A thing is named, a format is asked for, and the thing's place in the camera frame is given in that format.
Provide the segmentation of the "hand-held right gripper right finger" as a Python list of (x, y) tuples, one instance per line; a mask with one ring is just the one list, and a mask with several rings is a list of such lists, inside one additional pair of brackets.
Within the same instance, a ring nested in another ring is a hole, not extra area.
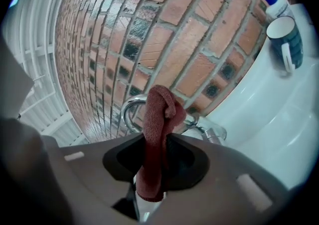
[(164, 225), (264, 225), (287, 202), (285, 186), (234, 149), (178, 134), (166, 143)]

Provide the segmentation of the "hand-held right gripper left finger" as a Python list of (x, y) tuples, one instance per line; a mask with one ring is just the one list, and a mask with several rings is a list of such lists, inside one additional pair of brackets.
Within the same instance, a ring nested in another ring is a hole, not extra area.
[(60, 148), (43, 136), (52, 171), (72, 206), (135, 205), (133, 178), (144, 155), (142, 134)]

